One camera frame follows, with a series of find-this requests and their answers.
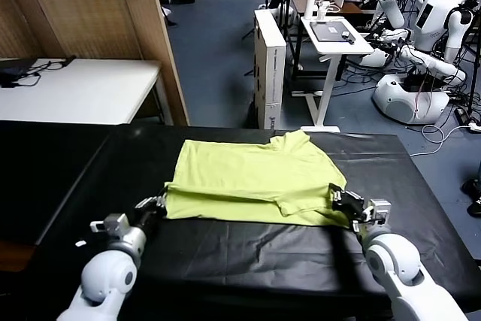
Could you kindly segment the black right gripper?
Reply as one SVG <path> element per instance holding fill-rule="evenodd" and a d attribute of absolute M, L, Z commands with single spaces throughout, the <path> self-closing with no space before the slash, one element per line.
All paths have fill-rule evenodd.
<path fill-rule="evenodd" d="M 365 199 L 351 191 L 343 191 L 341 187 L 330 183 L 329 190 L 332 193 L 332 209 L 343 213 L 348 220 L 359 222 L 366 221 L 368 215 L 365 212 Z"/>

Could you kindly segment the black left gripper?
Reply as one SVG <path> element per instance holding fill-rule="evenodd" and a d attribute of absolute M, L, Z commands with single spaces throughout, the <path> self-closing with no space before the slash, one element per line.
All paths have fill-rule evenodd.
<path fill-rule="evenodd" d="M 157 196 L 147 197 L 135 205 L 134 227 L 139 228 L 149 237 L 158 223 L 167 215 L 166 195 L 168 188 L 164 186 Z"/>

